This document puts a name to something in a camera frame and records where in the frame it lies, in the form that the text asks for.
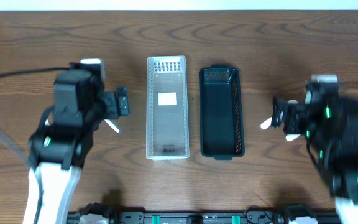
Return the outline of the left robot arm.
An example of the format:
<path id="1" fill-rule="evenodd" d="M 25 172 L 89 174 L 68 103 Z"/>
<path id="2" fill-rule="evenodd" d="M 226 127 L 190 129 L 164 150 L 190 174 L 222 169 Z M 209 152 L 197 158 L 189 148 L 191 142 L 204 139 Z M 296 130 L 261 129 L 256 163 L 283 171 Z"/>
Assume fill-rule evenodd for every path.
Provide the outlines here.
<path id="1" fill-rule="evenodd" d="M 93 133 L 101 122 L 130 113 L 127 88 L 104 89 L 100 59 L 71 63 L 54 81 L 54 104 L 44 110 L 29 139 L 29 194 L 24 223 L 65 223 L 81 177 Z"/>

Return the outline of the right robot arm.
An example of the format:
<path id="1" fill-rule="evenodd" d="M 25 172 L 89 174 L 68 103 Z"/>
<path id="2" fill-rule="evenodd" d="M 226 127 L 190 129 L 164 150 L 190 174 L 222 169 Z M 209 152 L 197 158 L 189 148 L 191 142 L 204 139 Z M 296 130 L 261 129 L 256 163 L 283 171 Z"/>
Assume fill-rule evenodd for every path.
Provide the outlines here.
<path id="1" fill-rule="evenodd" d="M 304 103 L 273 98 L 270 127 L 305 138 L 341 223 L 358 223 L 358 99 L 341 95 L 338 83 L 309 82 Z"/>

